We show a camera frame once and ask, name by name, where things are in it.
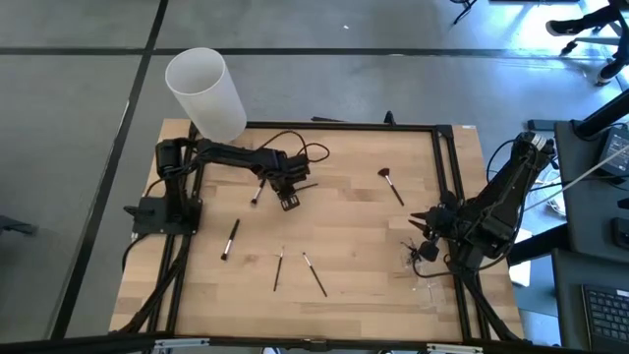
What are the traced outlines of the white paper sheet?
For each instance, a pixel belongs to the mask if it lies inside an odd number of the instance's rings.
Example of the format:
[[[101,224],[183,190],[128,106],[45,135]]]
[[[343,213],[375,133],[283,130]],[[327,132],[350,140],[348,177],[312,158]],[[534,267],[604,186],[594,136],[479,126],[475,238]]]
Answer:
[[[515,243],[526,241],[532,237],[532,232],[521,228],[518,231]],[[531,282],[531,262],[525,261],[509,267],[510,280],[514,285],[529,287]]]

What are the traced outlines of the white cylindrical cup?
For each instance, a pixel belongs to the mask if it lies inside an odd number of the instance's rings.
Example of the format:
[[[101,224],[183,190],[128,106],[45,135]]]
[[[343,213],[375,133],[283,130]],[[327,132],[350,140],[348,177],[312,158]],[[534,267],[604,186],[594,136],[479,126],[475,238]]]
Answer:
[[[247,114],[219,52],[206,47],[183,51],[169,62],[164,79],[204,138],[230,143],[242,135]]]

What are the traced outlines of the person's leg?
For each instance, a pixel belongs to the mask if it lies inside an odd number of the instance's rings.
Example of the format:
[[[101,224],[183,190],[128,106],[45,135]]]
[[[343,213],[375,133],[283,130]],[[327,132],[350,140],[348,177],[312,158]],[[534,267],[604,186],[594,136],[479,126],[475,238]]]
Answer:
[[[599,70],[597,85],[609,84],[627,65],[629,65],[629,49],[618,49],[613,55],[613,60]]]
[[[620,22],[623,12],[629,12],[629,0],[608,0],[609,4],[576,20],[551,20],[545,24],[546,30],[553,36],[576,35],[583,30],[603,28],[611,23]]]

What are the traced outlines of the black chair base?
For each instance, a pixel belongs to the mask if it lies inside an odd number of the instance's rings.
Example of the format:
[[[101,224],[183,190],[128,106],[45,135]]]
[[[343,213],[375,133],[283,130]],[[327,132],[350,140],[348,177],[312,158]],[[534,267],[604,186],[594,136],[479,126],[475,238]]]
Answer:
[[[477,3],[478,0],[449,0],[454,4],[458,4],[462,6],[462,11],[459,15],[454,19],[452,25],[456,26],[465,16],[467,16],[472,10],[473,6]]]

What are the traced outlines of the black desk leg bar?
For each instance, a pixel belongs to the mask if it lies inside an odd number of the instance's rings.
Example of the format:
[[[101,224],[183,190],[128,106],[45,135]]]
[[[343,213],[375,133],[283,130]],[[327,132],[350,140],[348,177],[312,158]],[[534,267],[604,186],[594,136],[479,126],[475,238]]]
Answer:
[[[507,256],[507,263],[509,266],[516,266],[526,261],[544,257],[554,249],[570,250],[567,223],[517,242]]]

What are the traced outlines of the grey chair base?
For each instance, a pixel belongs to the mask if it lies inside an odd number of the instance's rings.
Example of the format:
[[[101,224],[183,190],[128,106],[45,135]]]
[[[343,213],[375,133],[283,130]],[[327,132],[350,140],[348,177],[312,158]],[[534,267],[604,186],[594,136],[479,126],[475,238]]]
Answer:
[[[620,38],[619,37],[601,37],[601,36],[576,37],[575,39],[569,41],[566,44],[566,46],[561,50],[560,55],[565,56],[571,53],[572,50],[575,49],[580,42],[618,46],[620,43]]]

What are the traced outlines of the black keyboard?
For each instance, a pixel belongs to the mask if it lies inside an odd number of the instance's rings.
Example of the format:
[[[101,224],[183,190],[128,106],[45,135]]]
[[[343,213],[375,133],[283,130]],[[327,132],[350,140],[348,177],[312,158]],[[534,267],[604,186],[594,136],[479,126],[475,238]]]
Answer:
[[[629,290],[582,285],[590,348],[629,354]]]

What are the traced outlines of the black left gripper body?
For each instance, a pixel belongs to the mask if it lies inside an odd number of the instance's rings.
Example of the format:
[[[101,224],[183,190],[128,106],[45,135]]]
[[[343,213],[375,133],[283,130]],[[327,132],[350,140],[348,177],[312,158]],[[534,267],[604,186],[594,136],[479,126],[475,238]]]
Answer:
[[[310,174],[309,159],[304,154],[279,155],[274,167],[267,170],[267,179],[274,190],[292,189]]]

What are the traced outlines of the silver frame bracket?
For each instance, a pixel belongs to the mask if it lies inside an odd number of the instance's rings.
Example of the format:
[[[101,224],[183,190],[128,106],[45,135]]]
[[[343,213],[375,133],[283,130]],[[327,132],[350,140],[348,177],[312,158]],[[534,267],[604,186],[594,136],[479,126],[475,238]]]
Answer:
[[[428,354],[485,354],[482,347],[446,343],[428,343],[426,351]]]
[[[153,350],[161,353],[179,348],[204,347],[209,344],[210,340],[208,338],[168,338],[156,340],[154,342]]]

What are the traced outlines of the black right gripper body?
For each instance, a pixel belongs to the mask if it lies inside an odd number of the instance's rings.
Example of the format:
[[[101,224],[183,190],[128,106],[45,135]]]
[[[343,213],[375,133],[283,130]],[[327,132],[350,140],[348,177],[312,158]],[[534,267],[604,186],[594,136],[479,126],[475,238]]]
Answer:
[[[459,236],[460,207],[432,206],[426,213],[426,235]]]

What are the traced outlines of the clear plastic bag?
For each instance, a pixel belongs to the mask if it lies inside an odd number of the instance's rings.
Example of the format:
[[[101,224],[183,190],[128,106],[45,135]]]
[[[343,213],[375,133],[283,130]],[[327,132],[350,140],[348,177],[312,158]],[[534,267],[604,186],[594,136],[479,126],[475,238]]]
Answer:
[[[406,287],[410,289],[417,305],[423,310],[437,308],[445,304],[443,287],[440,277],[431,277],[432,274],[443,272],[442,266],[431,263],[421,258],[420,262],[413,265],[408,263],[410,251],[402,245],[408,243],[412,238],[403,238],[400,241],[400,262],[404,271]]]

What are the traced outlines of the thick black makeup brush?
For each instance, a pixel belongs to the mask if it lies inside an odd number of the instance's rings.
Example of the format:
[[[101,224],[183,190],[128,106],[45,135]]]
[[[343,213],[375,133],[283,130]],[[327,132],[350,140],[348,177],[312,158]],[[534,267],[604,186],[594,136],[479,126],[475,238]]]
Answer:
[[[230,252],[230,249],[231,249],[231,247],[233,245],[233,242],[234,242],[234,239],[236,237],[236,234],[238,232],[240,223],[241,223],[240,218],[237,218],[235,223],[234,223],[234,225],[233,225],[233,227],[232,227],[232,229],[231,229],[231,231],[230,231],[230,234],[229,234],[229,237],[227,239],[225,248],[224,248],[224,250],[223,250],[223,252],[221,254],[221,257],[220,257],[220,260],[223,261],[223,262],[226,262],[227,259],[228,259],[229,252]]]

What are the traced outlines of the black fan makeup brush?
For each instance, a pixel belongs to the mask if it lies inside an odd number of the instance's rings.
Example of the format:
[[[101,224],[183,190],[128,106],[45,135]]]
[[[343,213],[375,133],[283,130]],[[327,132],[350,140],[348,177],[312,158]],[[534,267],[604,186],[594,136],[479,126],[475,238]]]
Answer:
[[[405,203],[404,203],[404,201],[402,200],[402,198],[401,198],[401,196],[400,196],[399,192],[397,191],[397,189],[395,188],[395,186],[394,186],[393,182],[392,182],[392,181],[391,181],[391,179],[390,179],[390,169],[389,169],[389,168],[387,168],[387,167],[381,168],[381,169],[377,172],[377,174],[378,174],[379,176],[383,177],[383,178],[387,181],[387,183],[388,183],[388,185],[389,185],[390,189],[392,190],[392,192],[393,192],[394,196],[396,197],[397,201],[398,201],[398,202],[399,202],[399,204],[403,207],[403,206],[405,205]]]

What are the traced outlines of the black aluminium table frame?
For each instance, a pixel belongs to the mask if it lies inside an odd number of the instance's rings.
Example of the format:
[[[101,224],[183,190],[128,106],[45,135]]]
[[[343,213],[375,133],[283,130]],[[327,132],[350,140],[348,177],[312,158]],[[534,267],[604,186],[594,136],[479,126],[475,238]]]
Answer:
[[[252,124],[243,148],[268,145],[294,153],[307,147],[311,173],[300,205],[281,208],[246,169],[209,164],[187,179],[202,201],[182,275],[148,322],[181,336],[239,345],[418,346],[423,341],[487,338],[486,322],[462,286],[443,273],[445,304],[423,310],[406,287],[400,241],[421,233],[411,212],[442,193],[475,194],[484,183],[477,133],[461,126],[383,124]],[[377,172],[387,167],[405,205]],[[220,260],[237,218],[226,262]],[[285,246],[278,287],[278,255]],[[328,296],[317,286],[309,256]]]

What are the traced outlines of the dark grey desk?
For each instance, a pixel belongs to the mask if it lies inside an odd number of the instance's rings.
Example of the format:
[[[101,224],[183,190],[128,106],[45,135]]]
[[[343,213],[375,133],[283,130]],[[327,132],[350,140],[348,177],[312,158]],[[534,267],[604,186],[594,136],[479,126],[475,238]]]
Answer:
[[[595,166],[601,139],[579,139],[568,122],[554,126],[560,174],[572,181]],[[629,263],[629,250],[616,246],[612,240],[612,219],[629,220],[629,210],[617,202],[629,197],[629,182],[621,189],[589,176],[563,192],[566,205],[571,250],[589,256]]]
[[[590,348],[582,285],[629,290],[629,264],[554,250],[551,252],[561,343],[595,354]]]

